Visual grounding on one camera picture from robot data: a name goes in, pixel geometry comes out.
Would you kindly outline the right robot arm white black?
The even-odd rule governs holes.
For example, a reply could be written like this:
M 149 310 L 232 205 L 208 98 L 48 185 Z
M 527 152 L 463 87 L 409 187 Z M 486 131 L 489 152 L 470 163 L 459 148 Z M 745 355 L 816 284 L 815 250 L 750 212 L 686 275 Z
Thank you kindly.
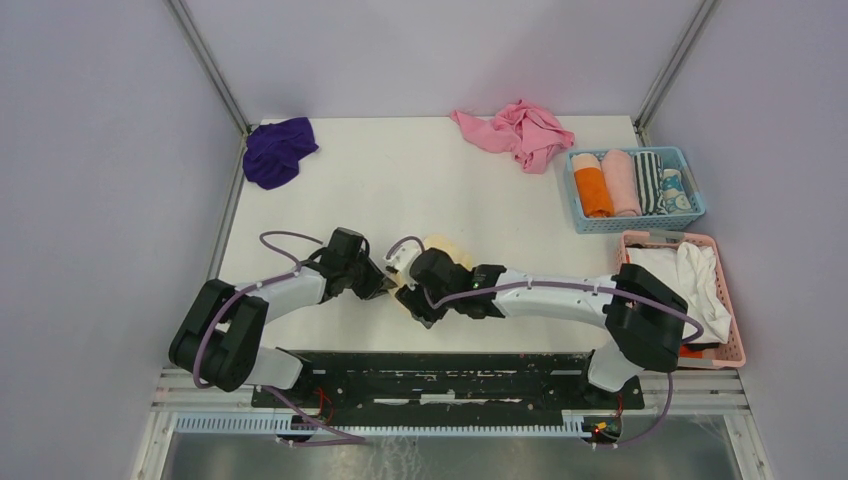
M 595 278 L 532 275 L 498 264 L 465 267 L 444 250 L 394 247 L 385 257 L 398 281 L 395 297 L 427 328 L 449 312 L 471 319 L 541 317 L 606 331 L 577 382 L 591 408 L 612 401 L 632 377 L 678 367 L 688 306 L 653 274 L 623 264 Z

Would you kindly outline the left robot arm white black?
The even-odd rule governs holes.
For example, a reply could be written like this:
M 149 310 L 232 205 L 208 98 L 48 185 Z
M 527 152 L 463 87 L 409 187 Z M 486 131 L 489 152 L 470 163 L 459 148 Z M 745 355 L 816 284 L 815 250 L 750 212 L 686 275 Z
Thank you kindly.
M 315 382 L 303 373 L 303 359 L 262 346 L 265 326 L 346 291 L 372 300 L 395 286 L 372 260 L 368 240 L 338 227 L 285 273 L 242 285 L 206 281 L 170 344 L 168 358 L 191 373 L 200 389 L 272 386 L 288 405 L 300 407 L 312 399 Z

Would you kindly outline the green white striped towel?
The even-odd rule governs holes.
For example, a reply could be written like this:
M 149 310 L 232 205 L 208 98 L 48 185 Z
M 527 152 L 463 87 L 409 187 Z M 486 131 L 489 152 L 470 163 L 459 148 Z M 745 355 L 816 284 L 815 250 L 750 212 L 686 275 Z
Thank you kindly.
M 639 205 L 644 216 L 666 215 L 662 189 L 663 163 L 653 151 L 641 151 L 633 155 Z

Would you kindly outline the teal patterned towel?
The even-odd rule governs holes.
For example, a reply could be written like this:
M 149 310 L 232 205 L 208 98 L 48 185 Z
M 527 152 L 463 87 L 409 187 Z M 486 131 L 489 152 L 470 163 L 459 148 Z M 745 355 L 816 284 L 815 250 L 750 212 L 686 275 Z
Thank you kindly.
M 683 185 L 682 173 L 679 170 L 664 169 L 661 186 L 668 214 L 689 214 L 693 211 Z

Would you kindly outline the yellow towel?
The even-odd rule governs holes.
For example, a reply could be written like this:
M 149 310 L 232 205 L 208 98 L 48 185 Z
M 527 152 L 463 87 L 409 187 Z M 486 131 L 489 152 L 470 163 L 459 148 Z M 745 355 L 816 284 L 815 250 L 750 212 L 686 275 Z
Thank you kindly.
M 436 304 L 470 285 L 470 256 L 443 235 L 422 240 L 407 236 L 398 240 L 384 257 L 386 270 L 397 287 L 394 298 L 416 320 L 441 319 L 446 304 Z

